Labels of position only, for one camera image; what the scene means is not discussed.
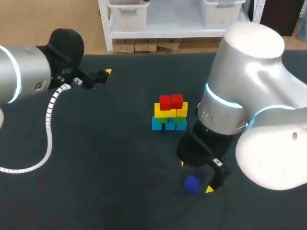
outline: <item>coiled cable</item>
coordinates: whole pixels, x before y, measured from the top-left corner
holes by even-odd
[[[37,163],[36,165],[29,167],[29,168],[25,168],[25,169],[7,169],[7,168],[3,168],[0,167],[0,172],[4,172],[4,173],[27,173],[30,171],[33,171],[35,169],[38,169],[39,167],[41,167],[43,164],[46,163],[46,161],[49,159],[50,155],[51,155],[51,151],[52,151],[52,132],[51,132],[51,115],[52,115],[52,110],[53,110],[53,106],[54,103],[56,101],[56,99],[58,98],[58,96],[66,90],[71,89],[71,86],[68,84],[63,84],[61,85],[52,95],[50,101],[49,101],[49,105],[48,105],[48,109],[46,112],[46,134],[47,134],[47,151],[46,154],[44,156],[44,158]]]

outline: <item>yellow block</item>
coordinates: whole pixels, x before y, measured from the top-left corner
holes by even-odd
[[[176,109],[166,110],[165,117],[176,117]]]
[[[154,104],[154,117],[156,117],[156,118],[164,118],[165,117],[165,111],[160,110],[160,103]]]
[[[177,116],[187,117],[188,115],[188,103],[184,102],[182,104],[182,109],[177,109]]]
[[[210,185],[208,185],[206,193],[211,193],[211,192],[214,192],[214,190],[210,187]]]

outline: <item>block tower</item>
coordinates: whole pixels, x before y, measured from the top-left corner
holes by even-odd
[[[161,95],[160,102],[154,104],[152,130],[186,130],[188,103],[182,94]]]

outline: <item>cardboard box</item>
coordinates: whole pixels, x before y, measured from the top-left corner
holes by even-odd
[[[113,39],[113,52],[134,53],[135,39]]]
[[[136,39],[134,51],[137,53],[155,53],[158,39]]]
[[[175,53],[181,43],[181,38],[161,38],[157,44],[157,50],[164,53]]]

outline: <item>blue block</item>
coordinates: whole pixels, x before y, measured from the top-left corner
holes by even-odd
[[[153,116],[152,118],[152,130],[161,131],[162,123],[158,123],[158,119]]]
[[[176,125],[174,123],[166,123],[165,130],[168,131],[175,131]]]
[[[177,131],[187,130],[187,119],[186,118],[184,118],[184,123],[176,125],[176,130]]]
[[[201,184],[200,179],[191,175],[188,176],[183,182],[183,188],[186,192],[195,194],[200,184]]]

